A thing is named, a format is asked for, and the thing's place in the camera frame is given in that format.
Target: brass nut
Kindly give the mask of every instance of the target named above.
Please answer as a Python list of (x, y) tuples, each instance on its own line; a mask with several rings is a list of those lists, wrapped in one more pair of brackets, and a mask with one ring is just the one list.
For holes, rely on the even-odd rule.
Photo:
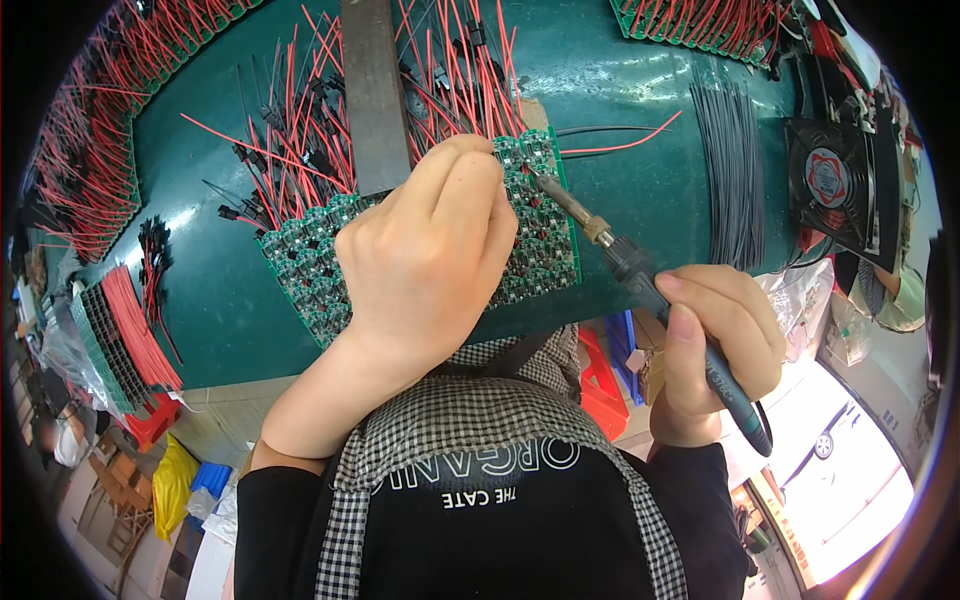
[(590, 244), (596, 244), (597, 238), (604, 231), (610, 231), (610, 224), (604, 221), (603, 217), (590, 217), (589, 221), (584, 223), (584, 236)]

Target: soldering iron handle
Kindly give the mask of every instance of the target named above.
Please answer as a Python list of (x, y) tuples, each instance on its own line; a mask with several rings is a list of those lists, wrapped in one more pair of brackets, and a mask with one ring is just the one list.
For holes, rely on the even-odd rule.
[[(654, 285), (653, 271), (644, 252), (630, 238), (618, 237), (604, 250), (604, 262), (613, 272), (613, 277), (626, 287), (657, 317), (664, 327), (670, 318), (670, 303)], [(754, 410), (750, 398), (737, 383), (730, 371), (727, 357), (707, 339), (707, 384), (717, 394), (723, 405), (730, 410), (733, 422), (743, 432), (750, 445), (763, 456), (770, 456), (773, 444)]]

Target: car wheel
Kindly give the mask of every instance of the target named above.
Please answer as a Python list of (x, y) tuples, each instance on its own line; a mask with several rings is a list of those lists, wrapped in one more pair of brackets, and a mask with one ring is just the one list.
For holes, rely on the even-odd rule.
[(828, 432), (820, 434), (817, 443), (813, 445), (813, 453), (822, 461), (825, 461), (833, 453), (833, 436)]

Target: tile floor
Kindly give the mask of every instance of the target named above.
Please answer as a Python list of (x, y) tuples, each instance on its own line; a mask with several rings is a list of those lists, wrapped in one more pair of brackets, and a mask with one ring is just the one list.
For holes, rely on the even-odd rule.
[[(607, 333), (603, 319), (592, 319), (581, 326), (597, 331), (601, 347), (607, 350)], [(588, 365), (582, 353), (582, 366)], [(183, 393), (190, 410), (180, 410), (180, 418), (170, 432), (197, 459), (240, 468), (250, 453), (249, 443), (256, 442), (267, 411), (296, 379), (295, 376), (264, 379), (250, 383), (202, 388)], [(650, 408), (634, 406), (623, 383), (617, 377), (620, 391), (630, 411), (626, 431), (614, 444), (640, 458), (646, 458), (653, 441), (650, 436)]]

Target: red plastic stool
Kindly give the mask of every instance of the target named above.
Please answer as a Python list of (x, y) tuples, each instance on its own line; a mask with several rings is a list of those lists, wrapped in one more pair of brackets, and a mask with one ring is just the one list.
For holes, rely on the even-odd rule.
[(127, 421), (127, 430), (136, 438), (139, 444), (138, 450), (141, 453), (156, 444), (160, 436), (174, 424), (177, 420), (177, 409), (180, 408), (180, 403), (166, 393), (154, 394), (154, 398), (157, 408), (154, 408), (150, 402), (143, 403), (143, 407), (150, 413), (146, 420), (140, 420), (133, 415), (124, 416)]
[[(580, 341), (587, 347), (590, 366), (580, 373), (580, 406), (600, 425), (600, 430), (611, 442), (627, 429), (630, 411), (623, 401), (620, 388), (613, 379), (613, 371), (600, 348), (597, 332), (580, 327)], [(596, 377), (597, 382), (590, 381)]]

